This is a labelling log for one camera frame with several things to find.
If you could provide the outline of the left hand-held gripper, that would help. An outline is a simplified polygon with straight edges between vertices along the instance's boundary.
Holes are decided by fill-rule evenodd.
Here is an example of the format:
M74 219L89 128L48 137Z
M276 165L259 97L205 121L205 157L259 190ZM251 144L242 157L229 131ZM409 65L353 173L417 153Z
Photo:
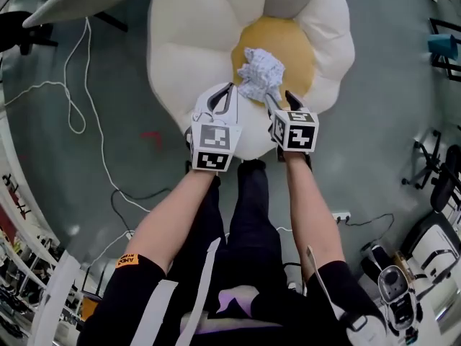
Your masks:
M237 122L238 89L234 83L216 84L198 97L189 132L193 169L228 170L242 134Z

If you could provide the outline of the person's right forearm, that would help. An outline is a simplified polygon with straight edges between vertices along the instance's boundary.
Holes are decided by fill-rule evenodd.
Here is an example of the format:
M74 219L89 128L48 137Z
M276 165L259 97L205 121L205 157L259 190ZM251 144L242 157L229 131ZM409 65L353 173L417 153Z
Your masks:
M313 173L298 152L285 152L287 185L290 196L292 234L300 256L303 279L308 281L315 273L308 259L308 249L313 250L317 266L344 261L341 237Z

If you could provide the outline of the blue checkered cloth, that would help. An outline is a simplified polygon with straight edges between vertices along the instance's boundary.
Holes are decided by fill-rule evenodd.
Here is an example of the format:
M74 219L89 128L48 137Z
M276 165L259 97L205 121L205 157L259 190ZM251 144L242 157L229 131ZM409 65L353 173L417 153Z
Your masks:
M237 69L242 82L240 94L248 99L264 102L270 95L276 102L282 101L279 88L282 85L285 66L270 52L262 48L244 48L246 62Z

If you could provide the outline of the white and grey device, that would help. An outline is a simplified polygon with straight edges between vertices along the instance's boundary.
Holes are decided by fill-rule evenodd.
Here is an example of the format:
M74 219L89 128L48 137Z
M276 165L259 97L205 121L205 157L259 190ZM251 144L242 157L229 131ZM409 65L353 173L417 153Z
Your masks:
M422 320L422 310L415 290L409 285L402 269L386 267L378 276L377 286L385 304L385 317L394 334L416 328Z

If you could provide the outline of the flower-shaped white yellow cushion seat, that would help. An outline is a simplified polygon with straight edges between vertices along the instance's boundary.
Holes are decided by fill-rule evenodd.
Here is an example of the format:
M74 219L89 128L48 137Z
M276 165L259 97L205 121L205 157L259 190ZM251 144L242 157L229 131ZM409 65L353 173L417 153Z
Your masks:
M244 48L262 48L285 66L279 88L310 112L337 101L355 59L346 0L151 0L148 77L153 93L189 140L198 97L210 87L242 79ZM264 102L238 91L242 134L233 157L257 159L276 143Z

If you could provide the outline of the white and black machine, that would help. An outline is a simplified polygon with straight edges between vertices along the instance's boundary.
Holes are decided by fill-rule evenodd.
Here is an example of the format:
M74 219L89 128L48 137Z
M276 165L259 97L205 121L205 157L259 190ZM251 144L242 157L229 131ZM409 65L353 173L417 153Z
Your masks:
M431 212L408 232L400 252L410 265L417 299L451 277L461 260L461 239L442 213Z

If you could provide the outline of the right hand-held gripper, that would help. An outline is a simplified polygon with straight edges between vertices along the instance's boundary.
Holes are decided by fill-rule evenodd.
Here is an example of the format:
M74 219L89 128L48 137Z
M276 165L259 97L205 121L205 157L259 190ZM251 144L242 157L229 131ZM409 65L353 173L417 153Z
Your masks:
M298 152L305 156L306 164L312 169L310 153L315 150L319 131L318 115L304 110L302 102L289 90L285 98L290 105L290 111L281 110L278 101L266 93L264 103L272 124L269 134L276 143L277 160L285 162L284 152Z

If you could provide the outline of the white shelving unit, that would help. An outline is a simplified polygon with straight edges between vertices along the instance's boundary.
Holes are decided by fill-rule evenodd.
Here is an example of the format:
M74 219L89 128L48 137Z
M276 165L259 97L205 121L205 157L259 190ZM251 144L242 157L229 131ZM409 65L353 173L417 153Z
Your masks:
M58 243L28 187L5 117L0 119L0 207L16 229L14 237L35 255L34 262L43 260L50 265L50 279L44 283L34 274L34 265L27 266L14 251L14 243L4 242L10 260L24 274L19 289L24 290L31 280L42 291L37 308L30 308L34 318L30 330L25 332L27 346L56 346L55 334L80 264L68 252L54 259L40 241L44 238L48 243Z

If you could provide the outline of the person's left forearm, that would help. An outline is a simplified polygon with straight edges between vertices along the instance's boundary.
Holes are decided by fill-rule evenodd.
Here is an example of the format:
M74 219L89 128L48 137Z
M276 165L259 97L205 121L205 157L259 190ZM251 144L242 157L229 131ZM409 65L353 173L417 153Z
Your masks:
M139 254L168 270L184 245L216 173L191 170L140 222L126 254Z

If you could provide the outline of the white belt pouch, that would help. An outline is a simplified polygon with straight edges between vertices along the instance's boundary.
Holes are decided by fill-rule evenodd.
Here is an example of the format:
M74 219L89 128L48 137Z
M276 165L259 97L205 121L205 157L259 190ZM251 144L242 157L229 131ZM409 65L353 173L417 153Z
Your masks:
M345 313L342 319L346 335L352 346L386 346L387 328L373 315Z

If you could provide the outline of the white desk with black legs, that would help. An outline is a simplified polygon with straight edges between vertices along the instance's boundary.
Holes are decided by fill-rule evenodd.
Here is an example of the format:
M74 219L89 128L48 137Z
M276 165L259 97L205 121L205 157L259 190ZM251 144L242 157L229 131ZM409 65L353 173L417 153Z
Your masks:
M448 29L461 34L461 26L455 25L450 22L446 22L440 19L430 18L429 23L431 26L431 35L433 34L451 34L451 33L441 33L439 28ZM458 59L452 60L443 56L434 55L430 52L431 65L434 68L444 69L447 74L447 78L452 81L461 83L461 37L456 37L459 41L458 44Z

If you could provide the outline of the person's black shirt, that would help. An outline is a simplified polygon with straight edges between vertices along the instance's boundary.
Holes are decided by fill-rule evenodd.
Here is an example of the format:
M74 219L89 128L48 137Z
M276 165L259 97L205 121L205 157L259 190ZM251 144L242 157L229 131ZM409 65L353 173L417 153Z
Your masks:
M158 265L138 257L117 268L77 346L130 346L141 321L161 319L142 346L174 346L185 328L198 285L171 280ZM214 290L190 346L352 346L345 313L384 316L342 261L310 277L307 293L286 288L260 292L240 285Z

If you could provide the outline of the person's black trousers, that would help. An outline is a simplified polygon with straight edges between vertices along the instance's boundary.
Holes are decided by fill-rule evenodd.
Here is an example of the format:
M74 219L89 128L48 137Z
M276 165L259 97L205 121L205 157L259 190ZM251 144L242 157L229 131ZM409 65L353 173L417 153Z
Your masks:
M286 288L279 233L269 220L266 164L258 159L238 167L238 199L225 235L219 210L220 179L215 177L194 218L191 230L174 258L167 277L197 286L207 249L219 239L210 287L214 290L240 285L260 292Z

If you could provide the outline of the black office chair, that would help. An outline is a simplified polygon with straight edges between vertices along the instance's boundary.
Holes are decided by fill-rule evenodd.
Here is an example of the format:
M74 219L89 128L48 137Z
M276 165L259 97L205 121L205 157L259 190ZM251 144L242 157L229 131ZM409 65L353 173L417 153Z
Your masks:
M436 177L431 179L433 190L430 197L430 205L434 212L441 213L452 198L456 209L461 208L461 198L455 191L461 193L461 146L451 145L446 152L445 160L439 158L439 147L442 134L438 130L433 130L432 135L436 138L436 143L430 154L422 142L415 141L414 151L421 151L426 164L425 167L416 173L411 179L403 178L402 185L411 185L417 190L422 190L426 186L432 174Z

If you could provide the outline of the teal waste bin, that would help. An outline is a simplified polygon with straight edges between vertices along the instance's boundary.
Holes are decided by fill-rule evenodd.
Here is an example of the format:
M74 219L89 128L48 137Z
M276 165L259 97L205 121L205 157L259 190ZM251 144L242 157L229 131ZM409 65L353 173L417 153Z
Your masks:
M458 59L458 39L451 34L433 34L427 40L431 54L443 56L452 60Z

